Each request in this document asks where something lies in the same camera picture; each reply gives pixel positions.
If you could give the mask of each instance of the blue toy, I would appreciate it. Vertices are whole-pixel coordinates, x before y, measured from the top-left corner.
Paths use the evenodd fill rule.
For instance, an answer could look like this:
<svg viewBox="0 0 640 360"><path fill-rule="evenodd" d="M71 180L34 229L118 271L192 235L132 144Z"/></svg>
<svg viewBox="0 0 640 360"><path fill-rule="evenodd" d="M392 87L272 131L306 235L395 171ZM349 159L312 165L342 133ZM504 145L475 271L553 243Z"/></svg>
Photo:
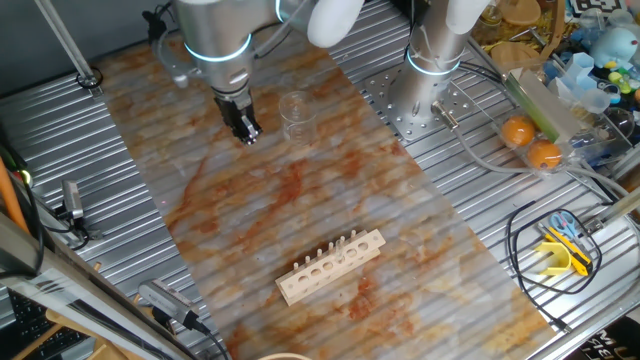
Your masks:
<svg viewBox="0 0 640 360"><path fill-rule="evenodd" d="M621 67L631 67L629 60L636 53L637 48L638 39L631 31L625 28L613 28L593 44L589 55L593 57L595 66L617 70Z"/></svg>

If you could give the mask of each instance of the metal rod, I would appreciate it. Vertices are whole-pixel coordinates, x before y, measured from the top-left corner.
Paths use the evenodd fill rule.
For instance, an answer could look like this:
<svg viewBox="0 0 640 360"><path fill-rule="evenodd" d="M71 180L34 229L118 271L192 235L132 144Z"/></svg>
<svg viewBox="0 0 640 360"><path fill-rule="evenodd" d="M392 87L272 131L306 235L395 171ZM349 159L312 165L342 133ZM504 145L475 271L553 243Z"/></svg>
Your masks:
<svg viewBox="0 0 640 360"><path fill-rule="evenodd" d="M75 41L73 41L71 34L69 34L67 27L64 26L60 15L58 15L55 7L51 4L51 0L34 1L36 5L38 5L38 8L42 12L44 18L47 20L47 23L49 23L51 30L56 34L56 37L58 38L58 41L60 41L64 51L67 52L67 56L71 59L73 66L75 66L78 73L80 73L82 80L87 82L89 85L92 85L90 84L91 81L95 84L96 78L93 74L93 70L91 70L91 67L85 60L84 56L82 56L80 49L78 49L78 46Z"/></svg>

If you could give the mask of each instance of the orange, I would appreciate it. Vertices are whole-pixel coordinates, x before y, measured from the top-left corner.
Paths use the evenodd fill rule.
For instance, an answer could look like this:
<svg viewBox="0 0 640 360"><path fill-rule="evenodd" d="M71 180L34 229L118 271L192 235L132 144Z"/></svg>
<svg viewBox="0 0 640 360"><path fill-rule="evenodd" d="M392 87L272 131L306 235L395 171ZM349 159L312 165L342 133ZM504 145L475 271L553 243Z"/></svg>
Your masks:
<svg viewBox="0 0 640 360"><path fill-rule="evenodd" d="M562 151L549 140L537 140L529 147L527 159L536 169L549 170L560 164Z"/></svg>
<svg viewBox="0 0 640 360"><path fill-rule="evenodd" d="M513 146L525 146L533 140L536 129L529 118L514 115L502 125L502 137Z"/></svg>

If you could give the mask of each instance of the blue ring light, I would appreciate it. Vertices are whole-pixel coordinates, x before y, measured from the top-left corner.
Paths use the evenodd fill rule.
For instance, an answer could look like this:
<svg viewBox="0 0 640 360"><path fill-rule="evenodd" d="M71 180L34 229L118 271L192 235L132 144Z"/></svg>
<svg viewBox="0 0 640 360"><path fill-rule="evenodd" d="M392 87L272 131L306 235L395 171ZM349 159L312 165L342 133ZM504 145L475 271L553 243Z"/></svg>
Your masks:
<svg viewBox="0 0 640 360"><path fill-rule="evenodd" d="M280 22L284 22L282 21L282 15L280 15L280 0L276 0L276 16Z"/></svg>
<svg viewBox="0 0 640 360"><path fill-rule="evenodd" d="M409 54L407 53L407 59L409 60L409 64L411 64L411 66L414 67L414 69L420 71L421 73L425 74L425 75L447 75L451 72L454 72L458 66L460 66L460 61L458 61L458 63L456 64L456 66L453 67L453 69L451 70L447 70L447 71L443 71L443 72L434 72L434 71L427 71L421 67L419 67L418 65L416 65L413 60L411 60L411 56L409 56Z"/></svg>
<svg viewBox="0 0 640 360"><path fill-rule="evenodd" d="M242 47L240 49L238 49L238 51L234 52L233 54L229 54L227 56L220 56L220 57L209 57L209 56L200 55L197 52L191 50L191 48L189 48L187 43L184 44L184 47L187 49L189 54L193 55L193 57L195 57L197 59L200 59L202 61L225 62L225 61L228 61L228 60L231 60L233 58L236 58L236 57L240 56L240 54L242 54L245 50L247 50L247 48L249 47L249 44L251 44L251 34L249 34L249 36L247 36L247 41L244 42L244 45L242 45Z"/></svg>

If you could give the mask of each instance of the black wire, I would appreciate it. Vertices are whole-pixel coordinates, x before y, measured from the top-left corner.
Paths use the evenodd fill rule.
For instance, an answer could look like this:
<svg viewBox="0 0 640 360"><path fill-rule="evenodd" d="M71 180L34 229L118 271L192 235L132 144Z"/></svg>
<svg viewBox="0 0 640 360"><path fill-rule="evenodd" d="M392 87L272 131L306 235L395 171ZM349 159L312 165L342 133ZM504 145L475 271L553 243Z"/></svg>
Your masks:
<svg viewBox="0 0 640 360"><path fill-rule="evenodd" d="M544 213L544 214L538 216L537 218L535 218L534 220L529 221L528 223L526 223L525 225L520 227L517 231L515 231L514 237L513 237L513 240L512 240L511 239L511 226L513 224L514 219L516 218L516 216L518 216L518 214L520 212L522 212L523 210L529 208L534 203L535 203L535 201L532 201L532 202L520 207L513 214L511 214L511 216L509 217L509 220L507 221L507 241L506 241L506 246L507 246L507 251L508 251L507 255L508 255L509 260L511 262L511 266L513 267L513 270L516 273L516 277L518 279L518 285L520 286L522 291L525 293L525 295L529 298L529 300L533 303L533 305L536 307L536 309L538 309L541 313L546 315L551 320L551 322L553 324L555 324L558 328L560 328L561 330L566 330L569 327L567 325L567 323L565 323L564 321L562 321L562 320L556 318L555 316L551 315L540 304L538 304L538 302L535 301L535 299L531 296L531 294L529 294L529 290L526 288L524 282L526 281L526 282L528 282L530 284L534 284L534 285L539 286L539 287L541 287L543 289L546 289L546 290L549 290L549 291L552 291L552 292L556 292L556 293L559 293L559 294L565 294L565 295L577 294L577 293L581 292L582 290L584 290L587 286L589 286L589 284L593 281L593 279L595 278L595 276L598 273L598 271L600 271L600 266L602 265L602 251L600 250L600 246L598 245L598 243L596 243L596 241L593 239L593 237L591 237L591 235L589 235L589 232L587 231L587 229L584 226L584 224L580 221L580 219L578 219L578 217L575 216L571 211L566 210L566 209L554 209L554 210L551 210L551 211L547 211L546 213ZM524 229L527 229L527 228L531 227L533 224L539 222L540 220L542 220L542 219L546 218L547 216L549 216L549 215L551 215L551 214L553 214L555 212L558 212L558 211L566 211L571 216L573 216L574 219L576 219L576 222L580 226L580 229L581 229L582 233L584 234L585 237L589 238L589 240L591 241L591 243L593 244L593 246L594 246L594 248L596 250L596 253L598 254L598 257L596 259L596 265L595 265L593 271L591 272L591 274L587 277L587 280L578 289L572 290L572 291L556 289L554 287L550 287L550 286L544 285L542 283L539 283L537 281L534 281L534 280L531 280L531 279L525 277L520 272L520 263L519 263L519 260L518 260L518 236L520 235L520 232L522 230L524 230Z"/></svg>
<svg viewBox="0 0 640 360"><path fill-rule="evenodd" d="M216 344L216 346L218 347L218 350L220 350L220 353L222 354L222 356L224 356L224 359L229 360L229 357L227 356L227 352L224 350L224 348L222 347L218 339L216 339L216 337L213 336L213 334L211 333L211 330L209 329L207 330L208 331L206 331L204 334L207 335L211 340L213 340L213 343Z"/></svg>
<svg viewBox="0 0 640 360"><path fill-rule="evenodd" d="M463 65L463 64L460 64L459 68L463 69L463 70L465 70L467 72L473 73L475 75L478 75L480 77L483 77L483 78L485 78L487 80L491 80L493 82L502 84L502 81L500 81L500 78L495 77L494 75L492 75L490 73L484 73L484 72L482 72L482 71L480 71L478 69L474 69L472 67L469 67L469 66L466 66L466 65Z"/></svg>
<svg viewBox="0 0 640 360"><path fill-rule="evenodd" d="M266 53L264 53L262 55L256 54L255 58L256 59L262 59L263 57L271 54L271 52L273 52L273 50L275 50L278 46L280 46L280 44L282 44L287 39L287 37L289 37L289 34L291 34L291 29L289 29L287 34L285 36L283 36L282 39L280 41L278 41L277 44L273 45L273 47L271 49L269 49L269 51L267 51Z"/></svg>
<svg viewBox="0 0 640 360"><path fill-rule="evenodd" d="M460 60L460 64L461 65L466 65L466 66L473 66L478 70L482 70L482 71L486 72L487 74L491 74L492 76L494 76L497 79L502 78L502 75L500 75L497 72L495 72L495 71L493 71L493 70L491 70L491 69L489 69L487 67L484 67L482 65L474 64L472 62L464 61L464 60Z"/></svg>
<svg viewBox="0 0 640 360"><path fill-rule="evenodd" d="M271 23L271 24L267 24L267 25L261 26L261 27L259 27L259 28L255 29L255 30L253 31L253 35L255 35L255 34L257 34L257 33L261 32L262 30L266 30L266 29L272 28L272 27L277 26L277 25L282 25L282 23L281 23L280 21L276 21L276 22L274 22L274 23Z"/></svg>
<svg viewBox="0 0 640 360"><path fill-rule="evenodd" d="M483 71L480 71L479 69L474 69L469 67L468 65L466 65L467 62L460 62L460 65L458 66L462 71L466 71L469 73L473 73L475 75L478 75L484 79L487 79L491 82L491 84L498 89L498 91L500 91L504 97L509 100L509 102L511 103L511 106L515 109L518 107L518 105L511 99L511 97L509 96L509 94L507 93L506 89L502 86L502 81L500 80L499 77L495 77L495 73L492 72L491 70L482 67L481 66L481 70L486 70L488 73L485 73Z"/></svg>
<svg viewBox="0 0 640 360"><path fill-rule="evenodd" d="M31 235L38 240L38 257L36 259L36 265L33 272L29 271L5 271L0 273L0 279L8 279L16 276L23 276L27 279L33 279L40 273L40 269L42 268L42 263L44 262L44 238L42 236L42 224L40 223L40 216L38 215L38 206L36 204L36 199L33 196L33 191L29 187L29 181L27 176L23 171L20 171L20 177L22 178L22 183L24 184L25 191L27 193L27 197L29 198L29 203L31 203L31 216L29 220L31 222Z"/></svg>
<svg viewBox="0 0 640 360"><path fill-rule="evenodd" d="M83 239L82 239L83 240L82 244L80 244L80 245L78 245L78 246L76 246L74 248L71 248L71 250L73 250L73 251L78 251L78 250L82 249L83 247L87 246L87 244L89 243L89 240L91 240L91 238L89 237L89 232L87 231L87 229L85 229L84 227L81 227L80 231L84 235Z"/></svg>
<svg viewBox="0 0 640 360"><path fill-rule="evenodd" d="M68 229L56 229L56 228L52 228L50 226L47 225L42 225L45 229L51 231L51 232L57 232L59 234L65 234L65 233L70 233L73 231L73 228L68 228Z"/></svg>

